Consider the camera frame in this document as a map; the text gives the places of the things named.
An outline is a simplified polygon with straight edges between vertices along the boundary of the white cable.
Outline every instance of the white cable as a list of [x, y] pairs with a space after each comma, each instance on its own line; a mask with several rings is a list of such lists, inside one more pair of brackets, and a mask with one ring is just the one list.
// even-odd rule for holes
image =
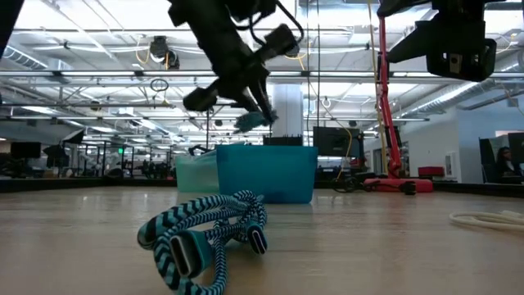
[[485, 212], [455, 212], [449, 214], [451, 222], [458, 225], [473, 225], [489, 229], [524, 231], [524, 215], [513, 211], [502, 211], [501, 214]]

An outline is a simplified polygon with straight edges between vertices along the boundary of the table surface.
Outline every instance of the table surface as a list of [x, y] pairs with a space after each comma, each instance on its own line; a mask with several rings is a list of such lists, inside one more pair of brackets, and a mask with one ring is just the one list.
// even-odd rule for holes
[[[0, 194], [2, 294], [170, 294], [136, 233], [191, 197], [117, 187]], [[266, 255], [228, 245], [227, 294], [524, 294], [524, 234], [448, 220], [524, 212], [522, 199], [318, 190], [310, 205], [267, 209]]]

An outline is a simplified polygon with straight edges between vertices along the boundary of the teal plastic bin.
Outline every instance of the teal plastic bin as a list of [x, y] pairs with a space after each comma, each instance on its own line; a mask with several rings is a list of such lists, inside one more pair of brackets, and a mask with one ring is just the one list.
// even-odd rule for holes
[[263, 194], [266, 203], [309, 203], [317, 155], [316, 147], [220, 145], [220, 193], [247, 189]]
[[177, 186], [181, 193], [219, 193], [216, 151], [202, 156], [176, 156]]

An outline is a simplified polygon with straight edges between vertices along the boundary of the pillar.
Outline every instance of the pillar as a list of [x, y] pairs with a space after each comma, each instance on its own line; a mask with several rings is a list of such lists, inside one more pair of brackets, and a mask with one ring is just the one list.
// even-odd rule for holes
[[273, 123], [274, 137], [299, 136], [304, 133], [304, 103], [301, 84], [275, 84], [273, 86], [273, 109], [278, 120]]

